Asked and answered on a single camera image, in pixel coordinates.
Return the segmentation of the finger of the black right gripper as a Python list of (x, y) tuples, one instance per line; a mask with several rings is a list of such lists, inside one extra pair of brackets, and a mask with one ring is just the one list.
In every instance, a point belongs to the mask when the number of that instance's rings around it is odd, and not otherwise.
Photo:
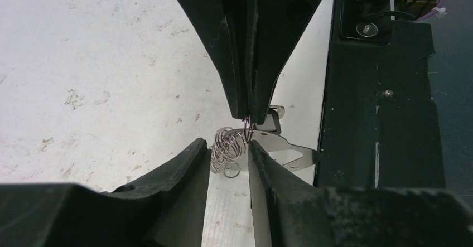
[(276, 82), (321, 0), (251, 0), (251, 121), (263, 124)]
[(177, 0), (215, 66), (231, 116), (255, 119), (255, 0)]

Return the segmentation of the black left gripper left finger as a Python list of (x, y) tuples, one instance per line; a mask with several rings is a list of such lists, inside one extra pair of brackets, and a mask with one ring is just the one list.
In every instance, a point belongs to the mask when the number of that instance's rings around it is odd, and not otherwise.
[(75, 183), (1, 185), (1, 245), (200, 246), (210, 154), (198, 138), (112, 192)]

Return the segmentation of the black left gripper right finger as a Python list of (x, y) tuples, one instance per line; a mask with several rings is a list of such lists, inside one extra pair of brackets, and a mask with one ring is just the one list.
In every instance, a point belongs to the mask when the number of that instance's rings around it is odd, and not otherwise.
[(472, 210), (430, 188), (314, 187), (249, 145), (256, 246), (471, 246)]

